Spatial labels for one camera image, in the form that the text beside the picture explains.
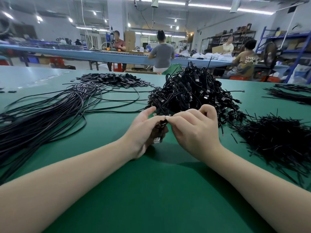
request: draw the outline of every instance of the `shelving rack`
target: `shelving rack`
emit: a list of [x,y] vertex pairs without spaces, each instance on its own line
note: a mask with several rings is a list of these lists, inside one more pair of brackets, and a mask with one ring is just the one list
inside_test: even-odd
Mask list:
[[[263,51],[264,50],[264,48],[260,49],[260,47],[262,47],[264,44],[266,44],[267,40],[268,41],[274,41],[275,39],[284,39],[284,37],[285,37],[285,36],[266,36],[266,37],[264,37],[263,35],[265,34],[265,31],[274,31],[275,33],[277,31],[277,30],[266,29],[266,28],[267,28],[267,26],[265,26],[263,28],[263,31],[262,31],[259,43],[258,43],[256,51],[255,51],[256,53],[259,52],[259,51]],[[284,81],[285,83],[287,83],[288,80],[290,79],[290,76],[293,74],[293,71],[296,68],[296,66],[298,65],[298,62],[301,59],[302,55],[304,53],[311,53],[309,51],[306,51],[306,48],[309,45],[310,40],[311,40],[311,31],[308,32],[308,33],[295,33],[295,34],[289,34],[289,35],[286,36],[286,39],[297,39],[297,38],[306,38],[305,45],[301,49],[298,49],[298,50],[284,50],[283,51],[283,53],[298,53],[297,59],[295,60],[294,64],[289,67],[289,74],[288,74],[286,80]],[[311,83],[311,78],[309,78],[309,80],[307,81],[307,84],[310,84],[310,83]]]
[[[244,41],[244,39],[245,39],[245,37],[246,37],[246,35],[247,34],[250,34],[250,33],[253,33],[254,35],[253,35],[253,39],[255,38],[255,34],[256,34],[256,31],[251,31],[251,30],[249,30],[249,31],[246,31],[246,32],[235,32],[235,33],[227,33],[227,34],[223,34],[223,35],[221,35],[221,36],[212,36],[212,37],[209,37],[209,38],[206,38],[206,39],[208,39],[209,40],[209,42],[208,42],[208,47],[207,48],[209,48],[209,46],[211,45],[212,47],[214,47],[214,46],[220,46],[221,44],[224,44],[224,43],[226,43],[227,41],[223,41],[223,38],[224,37],[230,37],[230,36],[237,36],[237,35],[240,35],[240,38],[241,38],[241,36],[243,35],[243,39],[242,39],[242,41],[235,41],[235,42],[233,42],[232,44],[233,45],[235,45],[235,44],[241,44],[241,46],[243,45],[243,43],[245,42]],[[233,51],[233,53],[238,53],[238,52],[240,52],[240,50],[234,50]]]

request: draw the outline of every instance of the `blue metal shelf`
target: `blue metal shelf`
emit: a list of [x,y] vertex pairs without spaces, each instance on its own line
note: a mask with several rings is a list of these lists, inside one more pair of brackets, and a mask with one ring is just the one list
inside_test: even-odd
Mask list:
[[[285,36],[277,36],[277,37],[275,37],[275,36],[268,36],[268,37],[264,37],[263,35],[265,34],[265,31],[275,31],[276,32],[276,30],[270,30],[270,29],[266,29],[266,28],[267,28],[267,26],[265,26],[263,28],[263,31],[262,31],[259,43],[258,43],[256,51],[255,51],[256,53],[258,51],[263,51],[263,49],[259,49],[260,47],[262,47],[265,44],[265,43],[263,43],[262,45],[260,45],[260,43],[261,43],[261,41],[263,39],[271,39],[271,41],[273,41],[274,39],[284,39],[284,37],[285,37]],[[283,53],[298,53],[297,59],[295,60],[294,64],[289,67],[289,73],[287,75],[287,78],[284,81],[285,83],[288,82],[288,80],[290,79],[290,76],[293,74],[293,71],[296,68],[296,66],[298,65],[298,62],[299,62],[301,56],[304,53],[310,53],[309,51],[306,51],[306,48],[309,45],[310,40],[311,40],[311,31],[308,32],[308,33],[290,34],[290,35],[287,35],[286,38],[288,38],[288,39],[307,38],[307,39],[305,41],[305,45],[301,49],[298,49],[298,50],[284,50],[283,51]],[[307,81],[307,84],[310,84],[310,83],[311,83],[311,78],[309,78],[309,80]]]

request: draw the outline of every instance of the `gray t-shirt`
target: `gray t-shirt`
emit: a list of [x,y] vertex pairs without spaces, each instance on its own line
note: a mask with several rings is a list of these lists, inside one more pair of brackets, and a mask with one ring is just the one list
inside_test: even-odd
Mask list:
[[175,54],[175,50],[171,44],[161,43],[154,47],[150,54],[155,55],[156,68],[168,68],[171,64],[171,57]]

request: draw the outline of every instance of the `person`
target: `person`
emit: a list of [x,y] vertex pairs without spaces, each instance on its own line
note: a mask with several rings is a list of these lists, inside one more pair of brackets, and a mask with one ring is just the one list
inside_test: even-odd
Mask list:
[[148,119],[155,109],[142,111],[115,142],[0,186],[1,232],[42,232],[102,180],[141,157],[158,136],[154,126],[165,118],[182,148],[233,185],[275,231],[311,232],[311,193],[224,148],[213,106]]
[[258,56],[253,51],[256,43],[257,41],[254,39],[248,40],[245,43],[245,50],[232,61],[232,65],[237,67],[230,70],[225,78],[230,78],[231,76],[250,78],[253,75],[255,63],[258,59]]
[[234,36],[228,37],[227,42],[222,45],[224,51],[221,53],[221,55],[229,54],[229,53],[231,54],[233,52],[234,50],[234,46],[232,44],[233,41],[234,41]]
[[[114,31],[116,42],[113,44],[112,48],[120,49],[121,51],[126,51],[125,41],[120,39],[120,32],[118,30]],[[112,71],[112,63],[107,62],[109,71]],[[122,64],[122,71],[126,70],[126,64]]]
[[162,73],[171,65],[171,59],[175,58],[175,49],[171,44],[165,42],[166,37],[163,30],[158,31],[157,38],[159,44],[151,50],[148,59],[155,59],[153,71]]
[[77,39],[77,40],[75,41],[75,43],[76,43],[76,46],[82,46],[82,43],[80,42],[79,39]]

